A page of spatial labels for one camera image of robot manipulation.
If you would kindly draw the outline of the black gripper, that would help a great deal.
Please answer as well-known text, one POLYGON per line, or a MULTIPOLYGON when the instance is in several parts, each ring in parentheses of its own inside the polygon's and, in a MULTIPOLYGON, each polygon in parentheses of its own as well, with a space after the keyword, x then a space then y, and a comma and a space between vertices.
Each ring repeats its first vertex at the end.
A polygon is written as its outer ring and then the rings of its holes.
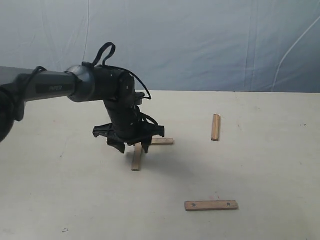
POLYGON ((143 92, 131 92, 123 96, 101 94, 96 97, 103 101, 111 123, 95 126, 93 136, 107 138, 107 145, 122 154, 126 150, 125 144, 141 143, 147 154, 152 138, 165 136, 165 127, 141 112, 139 105, 144 98, 143 92))

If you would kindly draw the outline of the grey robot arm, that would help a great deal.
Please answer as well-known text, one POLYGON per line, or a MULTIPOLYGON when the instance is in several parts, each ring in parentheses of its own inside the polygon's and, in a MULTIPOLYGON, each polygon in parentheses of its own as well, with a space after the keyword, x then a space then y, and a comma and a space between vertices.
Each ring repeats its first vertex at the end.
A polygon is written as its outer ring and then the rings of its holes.
POLYGON ((127 69, 87 62, 65 72, 42 66, 34 70, 1 67, 0 139, 9 135, 15 122, 23 120, 27 102, 67 97, 75 103, 103 101, 111 122, 94 127, 94 137, 105 137, 107 145, 121 153, 138 143, 148 153, 152 138, 164 137, 165 128, 141 112, 142 101, 152 97, 148 91, 136 92, 138 79, 127 69))

